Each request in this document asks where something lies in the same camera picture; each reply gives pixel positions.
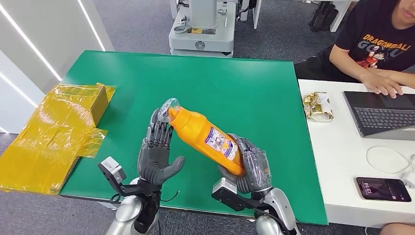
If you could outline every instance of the laptop keyboard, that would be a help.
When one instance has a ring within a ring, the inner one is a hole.
[[[395,129],[415,125],[415,111],[354,108],[363,127]]]

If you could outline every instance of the orange bottle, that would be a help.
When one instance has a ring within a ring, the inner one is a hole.
[[[202,114],[186,110],[176,98],[171,98],[160,108],[158,119],[168,121],[180,139],[225,167],[230,173],[239,176],[244,174],[238,145]]]

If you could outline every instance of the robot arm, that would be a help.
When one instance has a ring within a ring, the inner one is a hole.
[[[236,177],[218,166],[223,178],[213,187],[212,197],[235,211],[254,210],[259,235],[300,235],[285,193],[271,185],[271,173],[263,150],[249,140],[229,134],[242,152],[245,175]],[[237,194],[251,193],[251,198]]]
[[[152,114],[147,135],[141,144],[138,157],[139,178],[129,185],[123,185],[125,172],[112,157],[98,164],[117,192],[111,198],[111,202],[118,202],[121,196],[125,197],[117,209],[107,235],[147,234],[158,221],[161,186],[183,167],[183,157],[176,158],[171,165],[168,164],[173,127],[168,127],[166,122],[158,121],[158,112],[157,109]]]

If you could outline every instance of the led light strip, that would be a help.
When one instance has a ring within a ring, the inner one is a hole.
[[[33,45],[31,40],[23,33],[22,29],[16,24],[16,22],[10,17],[9,13],[7,13],[6,9],[0,4],[0,12],[6,17],[6,19],[12,24],[12,26],[17,30],[20,36],[26,41],[26,43],[32,48],[32,50],[36,53],[36,55],[41,59],[41,61],[46,65],[46,67],[52,72],[52,74],[58,79],[62,81],[62,78],[59,74],[52,68],[49,62],[44,58],[44,56],[40,53],[40,51]]]
[[[84,15],[87,18],[87,21],[90,24],[92,32],[94,33],[96,39],[98,40],[98,43],[101,46],[102,51],[105,51],[104,45],[102,44],[101,39],[99,38],[98,33],[96,32],[95,27],[93,26],[92,21],[91,21],[90,17],[88,16],[87,11],[85,10],[84,5],[82,4],[81,0],[78,0],[78,3],[81,6],[82,11],[84,12]]]
[[[6,131],[6,129],[2,128],[1,126],[0,126],[0,131],[3,131],[4,133],[9,134],[9,132]]]
[[[21,96],[23,96],[23,98],[25,98],[27,101],[29,101],[29,103],[31,105],[33,105],[35,108],[38,107],[38,105],[33,102],[33,100],[31,100],[25,93],[23,93],[18,87],[16,87],[16,85],[14,85],[6,76],[4,76],[3,73],[0,72],[0,77],[7,83],[9,84],[11,87],[13,87]]]

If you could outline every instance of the bottle cap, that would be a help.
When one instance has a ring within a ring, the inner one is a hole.
[[[171,122],[176,118],[180,111],[180,104],[176,98],[168,99],[160,108],[158,120],[163,122]]]

